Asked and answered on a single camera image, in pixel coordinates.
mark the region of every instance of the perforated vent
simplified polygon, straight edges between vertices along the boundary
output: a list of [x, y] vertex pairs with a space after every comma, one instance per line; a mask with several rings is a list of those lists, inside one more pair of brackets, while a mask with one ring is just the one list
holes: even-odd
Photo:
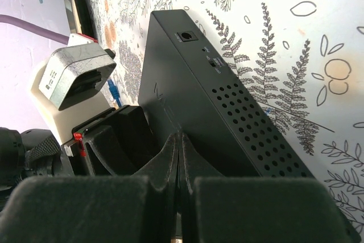
[[212, 98], [262, 176], [312, 176], [241, 83], [212, 89]]

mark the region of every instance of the cable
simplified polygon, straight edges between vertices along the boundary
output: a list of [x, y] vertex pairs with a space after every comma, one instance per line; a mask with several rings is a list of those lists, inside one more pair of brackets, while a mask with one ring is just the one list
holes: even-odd
[[24, 20], [21, 20], [16, 17], [11, 17], [9, 15], [0, 14], [0, 23], [7, 23], [14, 26], [17, 26], [19, 28], [22, 28], [26, 31], [32, 32], [33, 34], [38, 34], [42, 37], [51, 39], [53, 41], [59, 42], [61, 44], [68, 44], [68, 36], [65, 36], [63, 34], [58, 34], [56, 32], [47, 30], [45, 28], [41, 28], [37, 25], [34, 25], [32, 23], [26, 22]]
[[116, 103], [118, 104], [119, 108], [121, 108], [122, 104], [120, 101], [120, 94], [118, 91], [118, 87], [114, 84], [112, 79], [108, 79], [107, 83], [109, 84], [109, 91], [111, 95], [113, 96], [114, 100], [116, 100]]

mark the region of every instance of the white wall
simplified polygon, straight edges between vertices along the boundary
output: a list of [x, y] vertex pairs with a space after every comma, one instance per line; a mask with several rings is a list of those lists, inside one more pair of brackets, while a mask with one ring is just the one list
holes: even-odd
[[[1, 0], [0, 14], [11, 15], [69, 35], [63, 0]], [[0, 127], [23, 132], [47, 128], [28, 94], [34, 66], [63, 45], [23, 29], [0, 23]]]

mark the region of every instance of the floral tablecloth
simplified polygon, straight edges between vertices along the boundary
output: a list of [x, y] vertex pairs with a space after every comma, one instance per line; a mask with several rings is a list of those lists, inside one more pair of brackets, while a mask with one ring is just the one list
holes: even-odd
[[137, 104], [150, 12], [186, 10], [364, 234], [364, 0], [88, 2], [124, 104]]

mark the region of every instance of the blue connector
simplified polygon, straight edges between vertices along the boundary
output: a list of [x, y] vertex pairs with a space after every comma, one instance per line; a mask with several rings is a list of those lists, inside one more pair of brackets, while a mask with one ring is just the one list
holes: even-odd
[[112, 79], [108, 79], [107, 83], [109, 84], [109, 91], [110, 91], [111, 95], [113, 96], [114, 100], [116, 100], [116, 103], [118, 104], [118, 106], [121, 108], [122, 104], [120, 101], [120, 94], [119, 94], [118, 87], [114, 84]]

